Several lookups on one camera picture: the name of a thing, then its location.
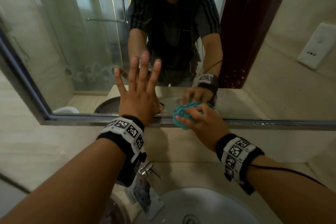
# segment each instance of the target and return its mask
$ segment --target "teal cloth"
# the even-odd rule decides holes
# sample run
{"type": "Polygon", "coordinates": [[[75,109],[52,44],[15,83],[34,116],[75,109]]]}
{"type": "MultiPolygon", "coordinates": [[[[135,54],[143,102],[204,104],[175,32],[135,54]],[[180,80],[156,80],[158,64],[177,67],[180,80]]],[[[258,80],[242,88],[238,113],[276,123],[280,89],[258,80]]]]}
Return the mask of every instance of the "teal cloth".
{"type": "Polygon", "coordinates": [[[185,113],[184,111],[188,108],[191,108],[191,107],[198,107],[200,104],[202,104],[201,102],[197,102],[197,103],[192,103],[191,100],[189,101],[189,104],[187,105],[179,105],[173,112],[173,121],[174,121],[174,124],[184,130],[187,130],[189,129],[186,125],[180,123],[176,118],[175,116],[178,115],[180,117],[184,117],[184,118],[187,118],[189,120],[195,120],[193,117],[191,117],[190,114],[187,114],[185,113]]]}

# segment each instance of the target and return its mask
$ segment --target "striped shirt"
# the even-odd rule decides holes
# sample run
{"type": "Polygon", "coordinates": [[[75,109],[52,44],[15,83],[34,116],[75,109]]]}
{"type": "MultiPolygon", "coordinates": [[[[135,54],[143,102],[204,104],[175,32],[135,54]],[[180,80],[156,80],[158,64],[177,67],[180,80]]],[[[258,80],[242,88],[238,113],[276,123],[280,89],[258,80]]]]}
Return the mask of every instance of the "striped shirt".
{"type": "MultiPolygon", "coordinates": [[[[199,37],[219,33],[219,15],[214,0],[180,0],[178,3],[183,9],[194,11],[195,21],[191,23],[193,43],[199,37]]],[[[154,5],[153,0],[132,0],[128,8],[130,29],[137,28],[150,35],[154,5]]],[[[169,44],[176,46],[179,42],[181,16],[168,2],[162,16],[164,16],[162,25],[164,36],[169,44]]]]}

